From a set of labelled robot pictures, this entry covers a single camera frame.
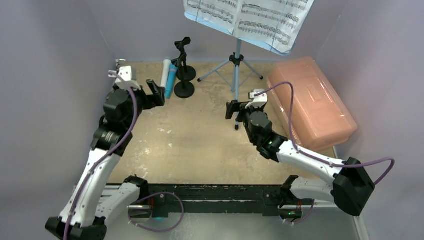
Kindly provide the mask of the black mic stand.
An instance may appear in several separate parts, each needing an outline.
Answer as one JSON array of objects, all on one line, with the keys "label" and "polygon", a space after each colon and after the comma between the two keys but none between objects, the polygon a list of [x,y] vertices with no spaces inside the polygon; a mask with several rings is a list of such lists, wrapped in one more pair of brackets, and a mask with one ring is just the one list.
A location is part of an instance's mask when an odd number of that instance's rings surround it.
[{"label": "black mic stand", "polygon": [[178,98],[187,99],[195,93],[195,86],[191,81],[180,80],[174,87],[174,93]]},{"label": "black mic stand", "polygon": [[174,45],[179,50],[180,55],[172,62],[178,68],[176,76],[180,81],[192,81],[196,77],[196,70],[187,65],[187,53],[185,46],[191,43],[191,38],[186,36],[181,41],[175,41]]}]

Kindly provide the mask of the blue toy microphone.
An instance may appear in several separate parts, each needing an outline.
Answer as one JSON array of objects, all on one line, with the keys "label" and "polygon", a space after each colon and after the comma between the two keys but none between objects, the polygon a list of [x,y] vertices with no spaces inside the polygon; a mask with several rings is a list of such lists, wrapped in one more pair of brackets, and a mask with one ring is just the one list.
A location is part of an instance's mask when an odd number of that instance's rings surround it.
[{"label": "blue toy microphone", "polygon": [[169,99],[171,97],[171,94],[173,92],[173,87],[175,84],[176,74],[177,74],[178,68],[171,64],[169,66],[169,73],[168,78],[165,86],[165,97]]}]

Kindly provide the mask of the white toy microphone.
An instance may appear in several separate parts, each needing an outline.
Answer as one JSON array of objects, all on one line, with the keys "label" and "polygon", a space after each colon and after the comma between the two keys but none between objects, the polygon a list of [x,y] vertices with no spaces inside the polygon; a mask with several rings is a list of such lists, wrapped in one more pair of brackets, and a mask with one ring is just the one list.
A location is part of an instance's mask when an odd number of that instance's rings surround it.
[{"label": "white toy microphone", "polygon": [[164,59],[163,60],[163,69],[162,69],[162,76],[160,81],[160,86],[165,88],[168,81],[169,71],[170,71],[170,65],[171,65],[170,59]]}]

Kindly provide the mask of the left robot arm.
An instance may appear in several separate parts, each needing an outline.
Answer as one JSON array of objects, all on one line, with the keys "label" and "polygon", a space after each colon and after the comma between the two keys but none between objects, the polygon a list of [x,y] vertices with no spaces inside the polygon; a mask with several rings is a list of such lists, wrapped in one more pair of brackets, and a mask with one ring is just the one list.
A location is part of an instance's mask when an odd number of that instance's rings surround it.
[{"label": "left robot arm", "polygon": [[133,137],[138,117],[144,110],[165,104],[165,88],[152,79],[146,83],[151,94],[135,81],[117,82],[107,94],[83,174],[59,216],[50,217],[45,224],[59,240],[103,240],[109,226],[130,204],[148,201],[147,181],[136,176],[126,178],[102,200],[108,180]]}]

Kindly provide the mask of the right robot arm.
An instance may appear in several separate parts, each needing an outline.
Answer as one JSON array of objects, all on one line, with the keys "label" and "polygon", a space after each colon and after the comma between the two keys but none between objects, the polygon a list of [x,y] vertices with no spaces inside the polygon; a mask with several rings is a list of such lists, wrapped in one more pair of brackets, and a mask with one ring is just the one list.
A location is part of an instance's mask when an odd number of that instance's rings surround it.
[{"label": "right robot arm", "polygon": [[307,180],[293,177],[281,189],[280,196],[288,204],[300,199],[313,199],[334,203],[348,215],[361,215],[376,185],[362,163],[326,157],[317,152],[294,147],[287,137],[273,131],[273,123],[263,107],[253,107],[249,102],[232,100],[226,103],[225,118],[242,123],[250,143],[267,160],[288,164],[308,171],[318,178]]}]

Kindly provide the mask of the pink plastic storage box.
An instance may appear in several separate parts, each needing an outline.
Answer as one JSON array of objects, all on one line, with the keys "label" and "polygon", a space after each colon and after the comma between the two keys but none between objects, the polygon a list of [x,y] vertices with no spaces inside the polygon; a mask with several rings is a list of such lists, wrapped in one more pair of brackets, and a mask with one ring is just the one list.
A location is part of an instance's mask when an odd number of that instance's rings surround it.
[{"label": "pink plastic storage box", "polygon": [[276,63],[266,77],[267,93],[286,134],[318,152],[345,143],[358,125],[315,60]]}]

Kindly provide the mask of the aluminium frame rail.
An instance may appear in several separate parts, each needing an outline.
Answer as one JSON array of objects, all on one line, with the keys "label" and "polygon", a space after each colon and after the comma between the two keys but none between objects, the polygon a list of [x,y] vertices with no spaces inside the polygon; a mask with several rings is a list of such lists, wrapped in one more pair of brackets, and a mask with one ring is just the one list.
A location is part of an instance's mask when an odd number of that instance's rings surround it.
[{"label": "aluminium frame rail", "polygon": [[126,82],[126,89],[114,89],[106,95],[104,114],[90,144],[83,174],[65,208],[56,220],[54,232],[61,240],[85,240],[87,237],[104,239],[106,217],[97,216],[105,210],[98,208],[102,192],[110,175],[120,161],[132,137],[139,115],[136,92]]}]

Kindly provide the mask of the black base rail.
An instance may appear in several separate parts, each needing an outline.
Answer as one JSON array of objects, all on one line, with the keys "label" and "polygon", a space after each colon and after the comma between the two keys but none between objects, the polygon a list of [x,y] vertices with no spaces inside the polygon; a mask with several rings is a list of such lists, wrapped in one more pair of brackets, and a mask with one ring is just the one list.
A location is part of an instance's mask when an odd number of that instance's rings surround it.
[{"label": "black base rail", "polygon": [[311,199],[299,200],[282,185],[165,184],[142,187],[139,200],[149,206],[153,217],[170,213],[261,214],[278,217],[289,210],[306,210]]}]

